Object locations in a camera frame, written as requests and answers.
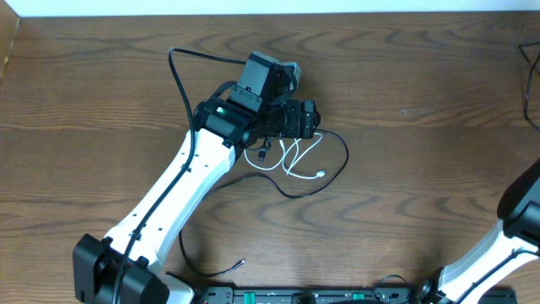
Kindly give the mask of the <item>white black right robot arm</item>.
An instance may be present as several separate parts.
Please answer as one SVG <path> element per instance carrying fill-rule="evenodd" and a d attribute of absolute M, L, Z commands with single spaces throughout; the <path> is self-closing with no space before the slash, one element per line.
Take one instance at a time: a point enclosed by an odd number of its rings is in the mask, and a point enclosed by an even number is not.
<path fill-rule="evenodd" d="M 539 259 L 539 163 L 503 193 L 489 233 L 419 288 L 416 303 L 478 303 L 508 274 Z"/>

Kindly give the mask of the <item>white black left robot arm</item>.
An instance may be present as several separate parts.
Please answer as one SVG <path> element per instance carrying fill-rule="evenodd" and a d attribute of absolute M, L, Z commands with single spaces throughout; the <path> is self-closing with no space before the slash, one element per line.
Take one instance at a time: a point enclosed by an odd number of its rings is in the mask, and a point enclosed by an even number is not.
<path fill-rule="evenodd" d="M 260 138 L 312 138 L 321 121 L 312 100 L 294 99 L 295 62 L 253 52 L 236 81 L 187 110 L 178 153 L 141 202 L 102 239 L 73 249 L 74 293 L 82 303 L 180 303 L 194 289 L 162 268 L 175 239 L 213 184 Z"/>

